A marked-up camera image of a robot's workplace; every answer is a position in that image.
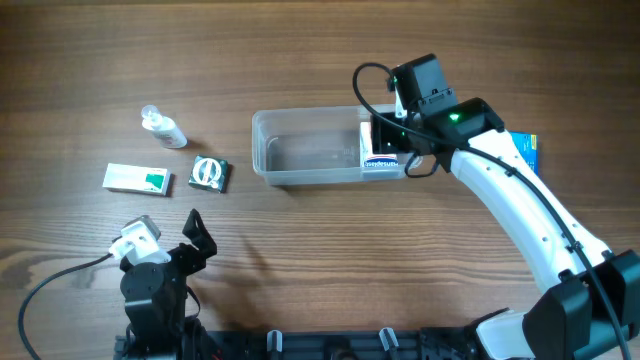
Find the white green medicine box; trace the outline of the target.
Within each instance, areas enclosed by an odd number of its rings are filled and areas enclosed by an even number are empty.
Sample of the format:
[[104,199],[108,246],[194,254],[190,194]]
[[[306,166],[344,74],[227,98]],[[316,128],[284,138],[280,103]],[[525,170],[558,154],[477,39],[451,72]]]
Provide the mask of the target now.
[[166,196],[170,179],[168,169],[109,163],[102,187],[110,191]]

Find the white plaster box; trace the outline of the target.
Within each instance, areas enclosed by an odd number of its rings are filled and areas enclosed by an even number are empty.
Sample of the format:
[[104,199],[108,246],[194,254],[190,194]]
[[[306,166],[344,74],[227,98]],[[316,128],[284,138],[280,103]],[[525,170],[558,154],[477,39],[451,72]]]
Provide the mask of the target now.
[[371,139],[372,128],[370,122],[360,123],[360,167],[362,169],[374,169],[398,165],[395,154],[375,154]]

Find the blue box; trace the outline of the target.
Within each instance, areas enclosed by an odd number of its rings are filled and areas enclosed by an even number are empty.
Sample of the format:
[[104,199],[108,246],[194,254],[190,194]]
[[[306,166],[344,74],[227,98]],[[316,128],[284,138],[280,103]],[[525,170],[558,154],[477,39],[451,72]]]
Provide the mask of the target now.
[[523,132],[511,132],[510,135],[522,159],[528,164],[531,170],[538,175],[537,135]]

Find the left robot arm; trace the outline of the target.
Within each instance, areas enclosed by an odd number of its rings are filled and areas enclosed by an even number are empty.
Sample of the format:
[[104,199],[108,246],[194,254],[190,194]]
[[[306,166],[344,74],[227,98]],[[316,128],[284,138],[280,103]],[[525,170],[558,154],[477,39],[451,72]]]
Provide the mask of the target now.
[[182,233],[190,242],[166,251],[159,228],[147,215],[129,223],[109,253],[124,275],[120,290],[129,325],[116,338],[116,359],[221,359],[223,352],[196,314],[186,314],[195,298],[187,277],[204,269],[217,246],[199,212],[191,210]]

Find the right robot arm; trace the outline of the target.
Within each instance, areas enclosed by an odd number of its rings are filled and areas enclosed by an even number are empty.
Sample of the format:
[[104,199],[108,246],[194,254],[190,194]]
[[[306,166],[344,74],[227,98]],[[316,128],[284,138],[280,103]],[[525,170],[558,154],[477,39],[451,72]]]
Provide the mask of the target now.
[[497,311],[435,339],[469,359],[592,359],[630,354],[639,334],[639,257],[613,252],[552,194],[482,99],[456,99],[437,58],[386,69],[392,113],[372,111],[377,154],[433,156],[488,208],[525,259],[540,299]]

